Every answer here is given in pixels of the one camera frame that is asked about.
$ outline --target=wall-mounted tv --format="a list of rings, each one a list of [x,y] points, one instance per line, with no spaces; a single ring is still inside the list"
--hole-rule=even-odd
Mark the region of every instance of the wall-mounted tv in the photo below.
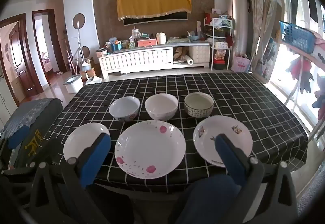
[[[186,21],[187,12],[178,12],[173,14],[168,14],[164,16],[154,17],[154,18],[144,18],[144,19],[124,19],[124,25],[133,25],[133,24],[143,24],[150,22],[162,22],[162,21]]]

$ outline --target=mop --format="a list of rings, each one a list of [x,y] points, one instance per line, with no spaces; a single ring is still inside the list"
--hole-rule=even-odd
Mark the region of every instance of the mop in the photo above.
[[[80,39],[80,29],[79,29],[79,21],[77,22],[77,28],[78,28],[78,45],[79,45],[79,53],[80,53],[80,57],[81,57],[81,61],[82,61],[82,64],[81,64],[81,71],[84,71],[85,74],[86,74],[86,85],[89,85],[89,84],[95,84],[95,83],[101,83],[102,82],[102,79],[97,77],[97,76],[92,76],[91,78],[89,78],[88,74],[87,74],[87,71],[88,70],[91,70],[91,65],[88,64],[86,61],[85,61],[85,57],[83,55],[83,51],[82,51],[82,46],[81,46],[81,39]]]

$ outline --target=doorway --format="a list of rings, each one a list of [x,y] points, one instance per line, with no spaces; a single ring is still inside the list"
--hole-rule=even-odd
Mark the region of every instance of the doorway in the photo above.
[[[0,47],[3,75],[16,105],[43,92],[31,60],[25,14],[0,22]]]
[[[56,31],[54,9],[33,11],[32,20],[38,56],[51,85],[51,79],[58,72],[67,71]]]

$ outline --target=yellow tv cover cloth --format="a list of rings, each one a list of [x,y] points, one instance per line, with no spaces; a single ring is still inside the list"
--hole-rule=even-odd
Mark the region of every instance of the yellow tv cover cloth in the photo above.
[[[117,0],[116,5],[119,21],[126,18],[154,18],[192,11],[191,0]]]

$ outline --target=plate with cartoon print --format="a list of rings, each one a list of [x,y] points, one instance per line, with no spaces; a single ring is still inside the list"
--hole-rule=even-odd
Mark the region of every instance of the plate with cartoon print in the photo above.
[[[220,133],[224,133],[246,156],[251,154],[253,139],[244,124],[231,117],[212,116],[201,121],[193,133],[194,146],[204,160],[215,166],[225,167],[215,149],[214,140]]]
[[[182,161],[186,143],[174,125],[147,120],[127,128],[115,145],[119,167],[129,175],[154,179],[169,174]]]

